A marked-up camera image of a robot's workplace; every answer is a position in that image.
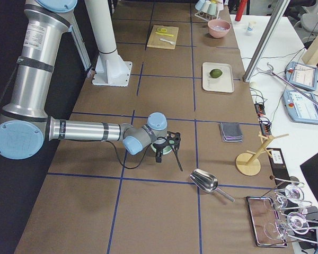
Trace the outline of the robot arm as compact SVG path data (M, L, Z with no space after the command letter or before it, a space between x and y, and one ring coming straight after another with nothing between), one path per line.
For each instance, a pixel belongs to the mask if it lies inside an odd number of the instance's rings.
M26 159L35 155L46 140L120 141L132 155L153 147L161 162L163 151L179 151L180 134L167 130L164 114L152 113L140 128L131 124L58 120L45 112L61 36L70 32L86 69L91 62L78 28L76 1L26 1L29 20L23 49L16 62L12 98L0 115L0 155Z

